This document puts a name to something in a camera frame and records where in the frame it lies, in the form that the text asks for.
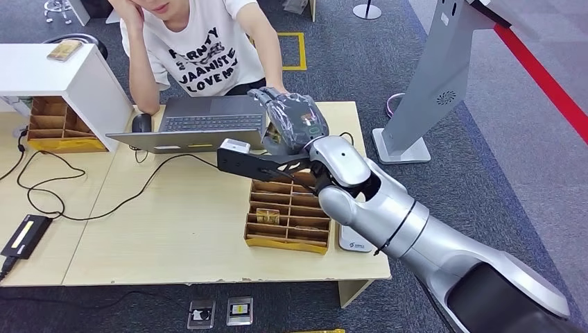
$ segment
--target robotic arm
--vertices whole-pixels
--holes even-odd
[[[321,208],[391,258],[401,260],[464,332],[580,332],[570,326],[566,298],[512,255],[478,243],[429,214],[406,188],[329,135],[309,96],[271,88],[250,95],[268,110],[264,146],[272,155],[218,150],[221,171],[269,181],[310,169]],[[363,193],[365,202],[356,197]]]

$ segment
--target red line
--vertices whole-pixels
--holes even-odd
[[[547,72],[545,67],[527,49],[515,33],[500,25],[494,27],[494,31],[510,49],[512,54],[525,67],[533,80],[549,97],[551,103],[561,112],[570,125],[578,132],[584,142],[588,144],[588,116],[565,92],[564,88]]]

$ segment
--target white cabinet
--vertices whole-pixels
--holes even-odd
[[[66,62],[47,59],[55,44],[0,44],[0,96],[61,96],[108,151],[118,142],[132,105],[93,44],[84,44]]]

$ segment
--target power adapter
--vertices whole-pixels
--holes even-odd
[[[52,221],[53,219],[47,216],[25,216],[0,253],[6,257],[0,271],[0,281],[7,276],[19,259],[28,259],[31,256]]]

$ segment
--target laptop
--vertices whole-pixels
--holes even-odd
[[[170,98],[159,132],[106,134],[154,154],[216,151],[225,139],[263,149],[266,111],[249,96]]]

